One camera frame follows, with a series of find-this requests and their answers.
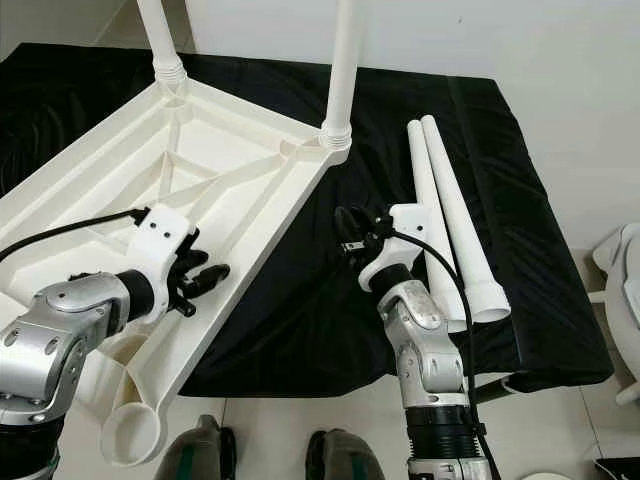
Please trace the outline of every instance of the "tiled floor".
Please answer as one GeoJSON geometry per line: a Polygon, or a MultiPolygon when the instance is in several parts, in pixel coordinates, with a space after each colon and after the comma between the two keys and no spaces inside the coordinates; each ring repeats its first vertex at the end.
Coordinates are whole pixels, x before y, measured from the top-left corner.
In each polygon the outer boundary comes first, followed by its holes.
{"type": "MultiPolygon", "coordinates": [[[[163,3],[177,49],[195,51],[184,2],[163,3]]],[[[134,0],[124,5],[99,45],[148,48],[134,0]]],[[[588,252],[573,253],[588,290],[598,289],[602,277],[589,262],[588,252]]],[[[601,385],[514,395],[481,406],[481,418],[505,480],[536,471],[595,480],[601,477],[596,474],[592,459],[640,455],[640,407],[618,407],[614,402],[615,394],[630,378],[608,334],[604,311],[598,308],[596,313],[616,365],[615,376],[601,385]]],[[[389,480],[406,478],[407,438],[393,377],[332,399],[179,398],[170,410],[169,439],[191,427],[201,413],[213,413],[236,431],[239,480],[302,479],[309,436],[316,429],[335,427],[365,438],[389,480]]],[[[59,478],[152,478],[159,459],[149,465],[116,470],[102,460],[94,440],[97,434],[97,427],[74,408],[62,441],[64,460],[59,478]]]]}

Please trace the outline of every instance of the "black tablecloth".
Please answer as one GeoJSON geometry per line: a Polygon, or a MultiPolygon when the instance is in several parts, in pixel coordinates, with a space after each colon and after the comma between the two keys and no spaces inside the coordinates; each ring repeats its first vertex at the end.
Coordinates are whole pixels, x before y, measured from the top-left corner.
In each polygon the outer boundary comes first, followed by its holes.
{"type": "MultiPolygon", "coordinates": [[[[191,78],[311,125],[323,119],[328,66],[182,58],[191,78]]],[[[0,64],[0,194],[152,81],[148,51],[20,46],[0,64]]],[[[374,302],[340,256],[332,217],[338,205],[415,201],[406,124],[426,113],[436,117],[512,306],[509,318],[475,327],[478,371],[519,372],[510,385],[522,391],[611,374],[582,283],[496,83],[361,69],[348,161],[323,177],[183,394],[329,396],[394,372],[374,302]]],[[[464,334],[454,340],[465,355],[464,334]]]]}

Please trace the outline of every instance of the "white bracket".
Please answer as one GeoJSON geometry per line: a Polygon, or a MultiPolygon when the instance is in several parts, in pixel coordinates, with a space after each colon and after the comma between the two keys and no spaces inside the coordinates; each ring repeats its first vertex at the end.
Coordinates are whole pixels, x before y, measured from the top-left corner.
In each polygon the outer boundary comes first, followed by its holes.
{"type": "Polygon", "coordinates": [[[153,323],[161,318],[169,306],[167,278],[175,262],[176,250],[195,227],[175,210],[157,204],[138,227],[129,243],[127,258],[131,268],[142,273],[153,288],[151,312],[140,321],[153,323]]]}
{"type": "MultiPolygon", "coordinates": [[[[398,204],[389,210],[389,215],[393,217],[393,228],[395,230],[423,242],[426,238],[427,214],[427,209],[417,203],[398,204]]],[[[360,287],[365,292],[370,292],[369,282],[371,278],[380,270],[391,265],[401,263],[411,270],[413,262],[420,255],[420,252],[422,252],[422,248],[406,240],[395,237],[387,238],[384,241],[380,255],[360,272],[358,276],[360,287]]]]}

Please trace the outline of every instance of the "white plastic tube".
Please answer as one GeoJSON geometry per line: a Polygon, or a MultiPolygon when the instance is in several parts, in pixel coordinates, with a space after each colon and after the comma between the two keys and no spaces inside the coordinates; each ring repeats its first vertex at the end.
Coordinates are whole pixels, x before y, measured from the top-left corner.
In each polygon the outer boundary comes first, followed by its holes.
{"type": "Polygon", "coordinates": [[[422,128],[473,320],[487,323],[505,318],[511,313],[509,301],[493,278],[434,118],[424,116],[422,128]]]}
{"type": "Polygon", "coordinates": [[[356,84],[360,45],[364,32],[363,0],[338,0],[327,116],[320,141],[342,149],[351,144],[351,105],[356,84]]]}
{"type": "Polygon", "coordinates": [[[170,86],[179,85],[187,74],[173,45],[162,2],[138,0],[138,8],[153,52],[156,79],[170,86]]]}
{"type": "MultiPolygon", "coordinates": [[[[413,183],[416,187],[418,203],[428,211],[428,221],[424,226],[426,242],[435,248],[455,271],[451,246],[442,216],[436,183],[431,171],[429,152],[424,139],[422,125],[418,120],[411,120],[407,125],[411,165],[413,166],[413,183]]],[[[467,328],[464,321],[462,300],[453,280],[432,255],[425,252],[429,292],[433,301],[442,310],[448,320],[449,332],[460,332],[467,328]]]]}

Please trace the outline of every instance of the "white wall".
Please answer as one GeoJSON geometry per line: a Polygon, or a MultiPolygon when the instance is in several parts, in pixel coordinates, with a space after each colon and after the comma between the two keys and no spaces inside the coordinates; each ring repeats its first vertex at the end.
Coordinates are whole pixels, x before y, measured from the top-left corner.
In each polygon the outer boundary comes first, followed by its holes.
{"type": "Polygon", "coordinates": [[[0,0],[0,60],[22,42],[93,45],[124,0],[0,0]]]}
{"type": "MultiPolygon", "coordinates": [[[[198,51],[330,61],[333,1],[187,3],[198,51]]],[[[570,246],[640,221],[640,2],[368,3],[363,65],[498,81],[570,246]]]]}

